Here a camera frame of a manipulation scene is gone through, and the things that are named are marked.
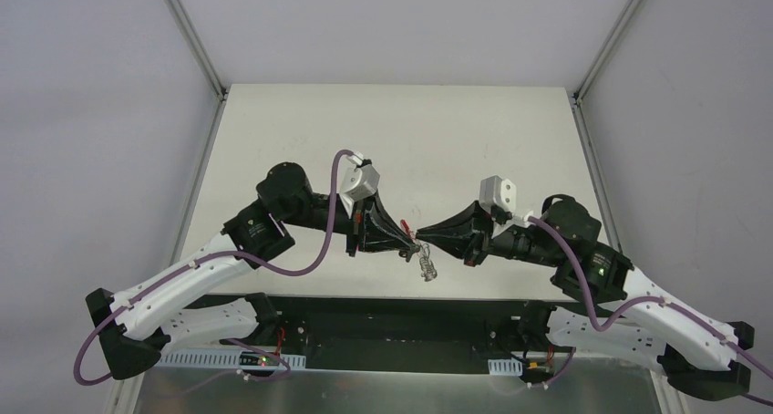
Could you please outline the red handled metal keyring holder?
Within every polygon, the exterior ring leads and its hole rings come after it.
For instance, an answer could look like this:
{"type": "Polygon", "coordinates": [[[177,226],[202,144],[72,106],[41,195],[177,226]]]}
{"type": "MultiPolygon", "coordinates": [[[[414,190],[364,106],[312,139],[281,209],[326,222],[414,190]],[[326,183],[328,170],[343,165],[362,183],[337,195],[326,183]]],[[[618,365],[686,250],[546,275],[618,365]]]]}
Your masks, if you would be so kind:
{"type": "Polygon", "coordinates": [[[431,252],[427,243],[422,243],[417,238],[416,233],[412,230],[410,225],[405,219],[400,220],[400,225],[404,232],[412,239],[414,244],[418,247],[418,263],[421,270],[421,276],[425,282],[431,282],[438,276],[437,269],[431,260],[431,252]]]}

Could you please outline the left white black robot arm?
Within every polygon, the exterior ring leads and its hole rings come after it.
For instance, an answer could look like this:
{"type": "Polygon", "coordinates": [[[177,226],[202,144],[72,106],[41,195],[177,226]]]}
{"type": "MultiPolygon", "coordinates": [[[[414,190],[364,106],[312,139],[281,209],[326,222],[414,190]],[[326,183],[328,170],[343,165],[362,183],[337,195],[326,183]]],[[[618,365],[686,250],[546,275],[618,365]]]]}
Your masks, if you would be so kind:
{"type": "Polygon", "coordinates": [[[386,212],[377,190],[379,174],[370,160],[342,150],[345,173],[332,171],[330,190],[316,193],[302,166],[272,167],[256,187],[254,202],[189,257],[150,279],[112,293],[99,288],[86,303],[94,328],[88,343],[98,343],[115,380],[134,378],[176,350],[228,338],[271,343],[278,332],[272,304],[252,294],[226,305],[193,308],[214,287],[259,269],[286,277],[309,275],[320,267],[335,234],[346,238],[346,252],[396,252],[410,259],[418,245],[386,212]],[[288,269],[273,259],[294,246],[290,226],[320,230],[323,244],[305,268],[288,269]]]}

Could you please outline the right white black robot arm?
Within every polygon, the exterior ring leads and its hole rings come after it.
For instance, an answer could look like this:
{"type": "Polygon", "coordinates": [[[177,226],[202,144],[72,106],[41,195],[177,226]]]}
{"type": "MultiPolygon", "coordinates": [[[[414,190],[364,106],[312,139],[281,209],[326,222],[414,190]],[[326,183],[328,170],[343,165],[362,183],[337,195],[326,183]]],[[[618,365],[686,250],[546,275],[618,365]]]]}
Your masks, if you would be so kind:
{"type": "Polygon", "coordinates": [[[521,218],[474,202],[444,222],[421,228],[417,238],[470,266],[495,256],[552,268],[551,283],[583,311],[533,307],[517,326],[528,349],[548,344],[616,357],[705,401],[747,396],[751,372],[739,356],[753,346],[753,327],[697,312],[601,243],[600,231],[599,221],[573,197],[554,195],[540,215],[521,218]]]}

